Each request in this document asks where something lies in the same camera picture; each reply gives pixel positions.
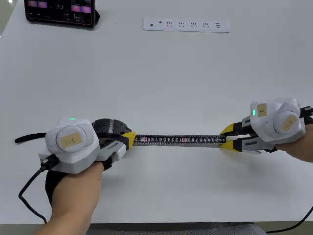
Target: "yellow jaw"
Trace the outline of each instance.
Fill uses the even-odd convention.
[[[221,132],[221,135],[222,135],[222,134],[225,134],[225,133],[227,133],[227,132],[232,132],[232,131],[234,131],[234,124],[233,124],[233,123],[230,124],[228,127],[226,127],[226,128]]]
[[[128,138],[128,146],[129,146],[129,149],[131,149],[131,147],[133,146],[133,143],[135,141],[136,133],[134,131],[133,132],[128,132],[128,133],[125,133],[122,136]]]
[[[224,148],[224,149],[231,150],[231,151],[239,153],[239,151],[234,149],[234,142],[233,141],[228,141],[226,143],[221,144],[220,148]]]

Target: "black tablet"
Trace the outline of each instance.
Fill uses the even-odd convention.
[[[24,0],[24,4],[26,18],[32,23],[93,28],[100,17],[95,0]]]

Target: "measuring tape blade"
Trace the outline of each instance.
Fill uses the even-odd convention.
[[[136,135],[135,146],[219,147],[226,142],[225,136],[207,135]]]

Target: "black cable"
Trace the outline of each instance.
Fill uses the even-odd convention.
[[[47,157],[46,159],[44,159],[41,163],[41,167],[39,170],[37,170],[37,172],[27,181],[27,183],[25,184],[25,186],[21,189],[20,193],[19,193],[19,198],[20,200],[24,203],[24,205],[31,211],[33,212],[36,216],[38,216],[39,218],[41,218],[44,223],[47,223],[46,218],[42,215],[39,214],[37,211],[35,211],[34,208],[31,207],[31,205],[27,202],[27,200],[23,197],[23,193],[28,189],[28,187],[31,185],[31,183],[45,170],[51,170],[53,167],[55,167],[58,163],[59,163],[59,159],[57,158],[57,156],[55,156],[54,154],[51,154],[49,157]]]
[[[36,133],[36,134],[30,134],[27,136],[22,136],[14,140],[15,143],[23,143],[27,141],[32,141],[40,138],[44,138],[46,133]]]
[[[40,167],[40,169],[27,181],[27,183],[25,184],[25,186],[22,188],[22,190],[19,193],[19,198],[31,212],[33,212],[39,218],[43,219],[44,223],[46,224],[47,223],[46,218],[42,214],[39,214],[37,211],[35,211],[35,209],[33,209],[31,205],[27,202],[27,200],[23,197],[23,193],[30,186],[30,184],[34,181],[34,179],[36,179],[37,176],[39,176],[44,171],[45,169],[43,167]]]
[[[313,212],[313,206],[311,207],[311,209],[309,210],[309,212],[303,217],[303,219],[301,219],[298,223],[296,223],[295,225],[289,227],[289,228],[285,228],[285,229],[280,229],[280,230],[272,230],[272,231],[267,231],[267,234],[275,234],[275,233],[282,233],[285,231],[289,231],[292,229],[295,229],[297,227],[299,227],[309,216],[310,214]]]

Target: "sticker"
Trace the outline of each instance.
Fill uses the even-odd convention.
[[[38,2],[38,7],[39,8],[48,8],[48,3],[45,1],[39,1]]]
[[[297,118],[294,115],[289,115],[282,125],[284,131],[289,131],[290,128],[297,122]]]
[[[78,6],[78,5],[71,5],[71,10],[74,12],[80,12],[81,11],[80,6]]]
[[[258,105],[258,117],[266,117],[267,115],[267,108],[266,108],[266,104],[259,104]]]
[[[90,6],[82,6],[82,12],[91,13],[91,7]]]
[[[61,137],[61,148],[65,149],[74,145],[77,145],[82,142],[82,138],[78,132]]]
[[[27,5],[32,6],[32,7],[37,7],[37,2],[36,1],[28,1]]]

